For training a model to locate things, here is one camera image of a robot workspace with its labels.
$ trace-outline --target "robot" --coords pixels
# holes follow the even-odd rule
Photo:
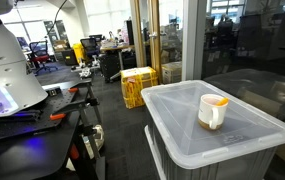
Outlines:
[[[0,0],[0,14],[11,11],[13,0]],[[15,36],[0,20],[0,117],[43,101],[48,94],[35,78]]]

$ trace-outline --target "white mug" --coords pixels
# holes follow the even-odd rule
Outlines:
[[[205,94],[201,96],[199,108],[199,124],[209,130],[219,129],[224,121],[228,103],[216,106],[223,99],[222,96],[215,94]]]

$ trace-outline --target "wire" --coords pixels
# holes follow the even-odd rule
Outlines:
[[[48,31],[48,33],[46,34],[46,36],[49,36],[50,32],[51,32],[52,29],[54,28],[54,26],[55,26],[55,24],[56,24],[56,19],[57,19],[58,15],[59,15],[59,12],[60,12],[60,10],[62,9],[62,7],[64,6],[64,4],[65,4],[67,1],[68,1],[68,0],[65,0],[65,1],[61,4],[61,6],[59,7],[58,11],[57,11],[56,14],[55,14],[55,18],[54,18],[54,21],[53,21],[53,25],[52,25],[52,27],[50,28],[50,30]],[[40,42],[37,42],[37,43],[35,44],[35,46],[33,47],[33,49],[31,49],[32,52],[33,52],[33,50],[36,48],[36,46],[37,46],[39,43],[40,43]]]

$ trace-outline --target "office floor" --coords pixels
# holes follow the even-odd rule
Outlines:
[[[80,80],[77,73],[62,63],[58,71],[41,71],[37,79],[41,85]],[[106,84],[103,77],[95,76],[93,91],[99,99],[99,110],[103,120],[105,143],[102,155],[106,157],[108,180],[156,180],[157,171],[144,134],[147,118],[146,107],[127,109],[123,102],[121,83]],[[96,121],[94,111],[89,110],[92,121]]]

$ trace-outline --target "window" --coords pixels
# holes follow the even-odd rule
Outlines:
[[[90,34],[108,35],[122,29],[123,21],[131,16],[129,0],[85,0]]]
[[[228,15],[233,22],[239,23],[244,7],[245,0],[208,0],[207,11],[215,17],[214,25],[219,23],[223,14]]]

